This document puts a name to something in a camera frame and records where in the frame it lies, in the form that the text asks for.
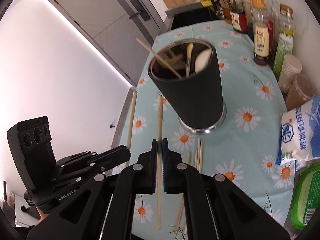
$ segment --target bottle cap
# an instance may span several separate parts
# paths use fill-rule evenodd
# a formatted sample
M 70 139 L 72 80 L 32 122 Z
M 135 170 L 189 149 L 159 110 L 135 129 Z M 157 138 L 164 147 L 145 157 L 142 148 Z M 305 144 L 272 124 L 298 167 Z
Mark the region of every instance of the bottle cap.
M 280 3 L 280 13 L 281 13 L 282 15 L 287 16 L 287 17 L 292 17 L 293 10 L 292 10 L 291 7 Z
M 302 63 L 300 60 L 291 54 L 284 55 L 282 64 L 282 72 L 290 79 L 294 79 L 302 70 Z
M 265 9 L 266 6 L 264 4 L 264 0 L 251 0 L 252 6 L 257 9 Z

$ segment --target led light strip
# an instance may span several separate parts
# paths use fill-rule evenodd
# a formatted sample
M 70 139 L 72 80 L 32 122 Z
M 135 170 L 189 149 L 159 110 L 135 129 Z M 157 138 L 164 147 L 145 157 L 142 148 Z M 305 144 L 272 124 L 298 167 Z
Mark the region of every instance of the led light strip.
M 82 35 L 82 33 L 73 26 L 73 24 L 71 22 L 68 21 L 68 19 L 57 9 L 54 7 L 54 5 L 52 3 L 50 3 L 48 0 L 43 0 L 51 9 L 52 11 L 54 11 L 56 13 L 56 15 L 58 15 L 60 17 L 60 19 L 71 29 L 73 30 L 73 32 L 75 34 L 77 34 L 88 46 L 90 49 L 92 49 L 102 60 L 104 63 L 106 63 L 108 65 L 108 67 L 113 70 L 113 72 L 115 72 L 120 78 L 121 80 L 126 83 L 130 88 L 133 87 L 132 84 L 129 83 L 129 81 L 127 81 L 124 76 L 91 44 L 90 41 L 88 41 L 86 39 L 86 37 L 84 37 Z

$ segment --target white wall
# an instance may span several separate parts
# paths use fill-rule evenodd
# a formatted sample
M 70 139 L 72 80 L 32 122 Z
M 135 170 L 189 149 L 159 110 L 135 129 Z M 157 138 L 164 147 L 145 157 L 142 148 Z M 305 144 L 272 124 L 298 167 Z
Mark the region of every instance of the white wall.
M 44 0 L 15 0 L 0 21 L 0 179 L 22 195 L 6 137 L 47 115 L 56 159 L 110 149 L 129 87 Z

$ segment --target tablecloth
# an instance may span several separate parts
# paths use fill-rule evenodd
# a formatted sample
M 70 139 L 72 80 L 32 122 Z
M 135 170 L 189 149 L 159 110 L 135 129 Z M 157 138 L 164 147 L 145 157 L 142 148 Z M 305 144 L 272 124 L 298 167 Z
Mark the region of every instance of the tablecloth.
M 293 193 L 294 163 L 275 165 L 280 113 L 286 112 L 286 107 L 272 70 L 253 62 L 250 38 L 235 32 L 224 21 L 200 23 L 161 34 L 153 49 L 159 51 L 174 41 L 188 38 L 204 39 L 215 46 L 227 105 L 227 117 L 221 127 L 200 136 L 204 149 L 202 173 L 211 176 L 223 173 L 283 225 Z M 147 74 L 152 57 L 148 56 L 137 86 L 130 164 L 137 161 L 140 153 L 150 151 L 152 140 L 157 138 L 161 92 Z M 127 117 L 120 139 L 123 145 L 126 145 L 128 122 Z M 181 127 L 176 112 L 165 98 L 163 138 L 168 138 L 169 149 L 181 153 L 184 161 L 191 151 L 191 164 L 194 164 L 197 136 Z M 119 173 L 123 167 L 116 167 L 113 173 Z M 180 195 L 162 193 L 162 228 L 157 230 L 156 194 L 138 195 L 132 233 L 146 240 L 182 239 L 181 232 L 176 236 L 173 233 L 179 201 Z M 183 215 L 180 227 L 184 226 Z

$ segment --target green package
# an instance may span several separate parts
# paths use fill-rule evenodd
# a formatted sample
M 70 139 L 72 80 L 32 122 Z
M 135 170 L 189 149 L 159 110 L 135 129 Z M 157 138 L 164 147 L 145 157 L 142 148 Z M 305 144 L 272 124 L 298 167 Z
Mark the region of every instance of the green package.
M 291 208 L 292 226 L 302 230 L 319 204 L 320 163 L 317 163 L 303 171 L 298 181 Z

